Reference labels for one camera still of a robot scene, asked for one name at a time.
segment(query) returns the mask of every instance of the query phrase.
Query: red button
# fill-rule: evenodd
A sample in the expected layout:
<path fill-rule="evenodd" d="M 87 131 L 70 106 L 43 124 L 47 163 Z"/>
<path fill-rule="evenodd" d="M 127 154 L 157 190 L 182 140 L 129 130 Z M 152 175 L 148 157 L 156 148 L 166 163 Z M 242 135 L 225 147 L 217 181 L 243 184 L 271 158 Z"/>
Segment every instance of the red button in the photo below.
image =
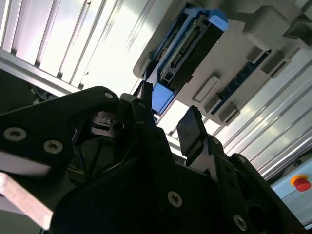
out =
<path fill-rule="evenodd" d="M 305 192 L 311 188 L 311 183 L 305 178 L 296 179 L 293 185 L 299 192 Z"/>

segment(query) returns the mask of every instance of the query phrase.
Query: ribbed metal panel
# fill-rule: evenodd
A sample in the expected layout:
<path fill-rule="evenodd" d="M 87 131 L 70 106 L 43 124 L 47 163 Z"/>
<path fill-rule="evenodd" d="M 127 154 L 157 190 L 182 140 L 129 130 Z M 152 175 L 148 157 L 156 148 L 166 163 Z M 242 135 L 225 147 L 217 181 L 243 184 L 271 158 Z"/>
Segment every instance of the ribbed metal panel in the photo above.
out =
<path fill-rule="evenodd" d="M 44 71 L 80 89 L 105 85 L 116 90 L 112 80 L 119 77 L 119 84 L 125 87 L 117 89 L 120 95 L 137 83 L 131 66 L 171 2 L 3 0 L 0 47 L 21 59 L 17 66 L 10 63 L 12 68 L 23 67 L 25 61 L 34 66 L 32 71 Z"/>

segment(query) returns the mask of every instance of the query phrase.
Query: blue plastic part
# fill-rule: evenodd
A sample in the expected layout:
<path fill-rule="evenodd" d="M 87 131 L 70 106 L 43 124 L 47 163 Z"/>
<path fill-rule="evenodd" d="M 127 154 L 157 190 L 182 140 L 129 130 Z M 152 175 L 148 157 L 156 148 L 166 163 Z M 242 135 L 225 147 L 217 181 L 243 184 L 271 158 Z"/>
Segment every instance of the blue plastic part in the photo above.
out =
<path fill-rule="evenodd" d="M 187 14 L 187 18 L 185 19 L 182 26 L 179 28 L 178 33 L 170 43 L 169 47 L 167 48 L 164 55 L 162 55 L 160 61 L 155 67 L 148 67 L 147 70 L 144 73 L 145 80 L 149 81 L 154 86 L 153 91 L 153 103 L 152 108 L 158 112 L 159 114 L 162 114 L 165 109 L 169 106 L 170 102 L 175 97 L 174 92 L 170 89 L 166 88 L 164 85 L 159 83 L 159 76 L 160 71 L 162 70 L 162 67 L 165 65 L 166 60 L 171 55 L 171 52 L 174 50 L 176 45 L 180 42 L 180 40 L 183 38 L 184 33 L 189 29 L 189 27 L 192 26 L 192 22 L 196 17 L 198 17 L 199 14 L 204 14 L 207 18 L 207 20 L 213 24 L 214 26 L 218 27 L 222 31 L 226 31 L 228 29 L 228 19 L 226 18 L 226 15 L 220 11 L 219 9 L 213 9 L 213 10 L 207 10 L 201 7 L 195 7 L 191 5 L 187 5 L 183 13 Z M 178 21 L 176 21 L 172 27 L 170 28 L 169 32 L 167 33 L 164 40 L 161 42 L 157 50 L 152 55 L 152 62 L 156 60 L 157 56 L 160 53 L 160 50 L 163 46 L 163 44 L 166 42 L 167 38 L 171 35 L 173 32 L 173 29 L 175 28 L 175 25 Z"/>
<path fill-rule="evenodd" d="M 184 9 L 184 13 L 196 17 L 200 12 L 207 16 L 207 20 L 214 26 L 225 32 L 229 27 L 229 21 L 226 15 L 219 9 L 206 10 L 201 7 L 188 6 Z"/>
<path fill-rule="evenodd" d="M 217 26 L 223 32 L 225 32 L 229 28 L 229 21 L 226 18 L 226 15 L 219 9 L 213 9 L 210 11 L 208 21 Z"/>
<path fill-rule="evenodd" d="M 157 83 L 153 90 L 152 109 L 162 114 L 174 97 L 175 94 L 173 91 L 162 84 Z"/>

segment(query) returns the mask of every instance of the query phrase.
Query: emergency stop button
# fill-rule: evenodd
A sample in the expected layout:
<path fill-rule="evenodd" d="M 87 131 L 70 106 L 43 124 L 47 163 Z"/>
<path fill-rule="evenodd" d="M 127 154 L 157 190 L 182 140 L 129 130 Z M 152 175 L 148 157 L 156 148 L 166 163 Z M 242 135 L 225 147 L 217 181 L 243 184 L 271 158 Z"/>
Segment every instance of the emergency stop button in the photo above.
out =
<path fill-rule="evenodd" d="M 308 181 L 307 175 L 296 175 L 290 182 L 299 192 L 305 192 L 311 188 L 311 183 Z"/>

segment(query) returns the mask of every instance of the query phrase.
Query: silver screw head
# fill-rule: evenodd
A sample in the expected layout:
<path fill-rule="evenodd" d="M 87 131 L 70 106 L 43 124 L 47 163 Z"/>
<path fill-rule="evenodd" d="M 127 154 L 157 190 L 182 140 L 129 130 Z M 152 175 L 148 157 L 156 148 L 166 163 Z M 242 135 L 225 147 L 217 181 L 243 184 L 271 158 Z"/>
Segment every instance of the silver screw head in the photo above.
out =
<path fill-rule="evenodd" d="M 63 145 L 57 140 L 48 140 L 43 144 L 45 152 L 50 154 L 58 154 L 63 150 Z"/>
<path fill-rule="evenodd" d="M 240 228 L 240 230 L 242 231 L 247 231 L 247 224 L 245 222 L 245 220 L 238 214 L 235 214 L 233 216 L 233 220 L 235 222 L 235 224 Z"/>
<path fill-rule="evenodd" d="M 21 141 L 26 138 L 27 133 L 22 128 L 11 127 L 4 130 L 3 136 L 10 141 Z"/>
<path fill-rule="evenodd" d="M 246 162 L 246 160 L 243 158 L 243 157 L 238 157 L 239 158 L 239 160 L 242 162 L 242 163 L 245 163 Z"/>
<path fill-rule="evenodd" d="M 110 94 L 110 93 L 105 93 L 105 96 L 108 97 L 108 98 L 113 98 L 113 95 Z"/>
<path fill-rule="evenodd" d="M 183 204 L 181 196 L 174 191 L 168 192 L 168 201 L 170 202 L 170 204 L 178 208 L 181 207 Z"/>
<path fill-rule="evenodd" d="M 214 143 L 219 144 L 219 141 L 216 138 L 214 138 L 213 141 Z"/>

